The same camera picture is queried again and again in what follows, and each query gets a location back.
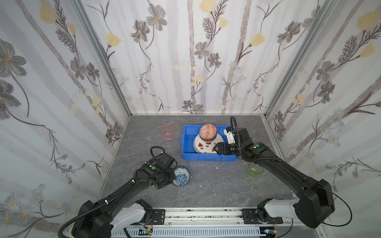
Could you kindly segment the red rimmed bowl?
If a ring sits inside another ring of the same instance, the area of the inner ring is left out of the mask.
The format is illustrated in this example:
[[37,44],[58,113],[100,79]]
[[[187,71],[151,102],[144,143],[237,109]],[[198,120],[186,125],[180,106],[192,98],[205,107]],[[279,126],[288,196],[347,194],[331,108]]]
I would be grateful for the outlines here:
[[204,141],[213,141],[217,137],[217,128],[212,124],[204,125],[199,130],[199,136]]

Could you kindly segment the watermelon pattern plate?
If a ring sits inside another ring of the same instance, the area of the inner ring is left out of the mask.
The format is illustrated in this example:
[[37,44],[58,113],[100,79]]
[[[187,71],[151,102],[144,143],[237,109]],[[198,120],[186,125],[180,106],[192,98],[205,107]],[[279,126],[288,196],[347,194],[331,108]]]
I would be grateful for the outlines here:
[[214,147],[220,142],[224,142],[220,134],[217,134],[216,138],[212,141],[205,141],[198,134],[193,140],[193,148],[200,154],[217,154]]

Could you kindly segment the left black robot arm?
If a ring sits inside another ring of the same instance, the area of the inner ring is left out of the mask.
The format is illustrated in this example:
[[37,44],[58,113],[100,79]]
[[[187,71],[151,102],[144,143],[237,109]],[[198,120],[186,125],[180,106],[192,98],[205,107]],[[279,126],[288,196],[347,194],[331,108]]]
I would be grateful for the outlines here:
[[59,228],[58,237],[65,238],[64,230],[73,224],[71,235],[75,238],[110,238],[116,227],[112,221],[128,201],[151,186],[162,189],[171,184],[176,178],[176,159],[160,146],[151,147],[150,152],[152,158],[124,185],[95,203],[86,201],[78,215]]

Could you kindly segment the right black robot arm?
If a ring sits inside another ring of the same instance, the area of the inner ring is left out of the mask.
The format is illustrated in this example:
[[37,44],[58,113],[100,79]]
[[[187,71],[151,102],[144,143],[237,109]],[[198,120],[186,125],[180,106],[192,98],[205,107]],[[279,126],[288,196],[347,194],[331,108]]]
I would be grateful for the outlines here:
[[280,159],[268,146],[254,143],[245,128],[239,128],[235,117],[224,131],[227,142],[214,146],[218,155],[235,155],[238,159],[254,163],[271,172],[296,195],[295,199],[277,200],[268,198],[256,209],[258,221],[268,223],[274,218],[290,218],[301,221],[305,226],[315,229],[335,211],[332,187],[326,180],[316,180],[284,160]]

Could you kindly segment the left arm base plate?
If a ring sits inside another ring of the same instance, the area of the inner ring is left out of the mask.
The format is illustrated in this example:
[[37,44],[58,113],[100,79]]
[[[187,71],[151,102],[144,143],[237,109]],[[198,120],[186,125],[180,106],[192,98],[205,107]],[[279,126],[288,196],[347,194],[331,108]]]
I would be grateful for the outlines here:
[[164,225],[165,215],[165,209],[151,209],[146,212],[140,223],[145,226]]

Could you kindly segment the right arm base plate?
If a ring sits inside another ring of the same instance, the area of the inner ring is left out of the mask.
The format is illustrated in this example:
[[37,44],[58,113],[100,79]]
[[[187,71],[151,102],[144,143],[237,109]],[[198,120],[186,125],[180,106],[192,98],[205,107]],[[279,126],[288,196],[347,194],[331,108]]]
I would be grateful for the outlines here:
[[264,210],[256,209],[256,208],[246,208],[242,209],[242,219],[245,225],[259,225],[259,224],[283,224],[283,220],[281,217],[272,218],[268,216]]

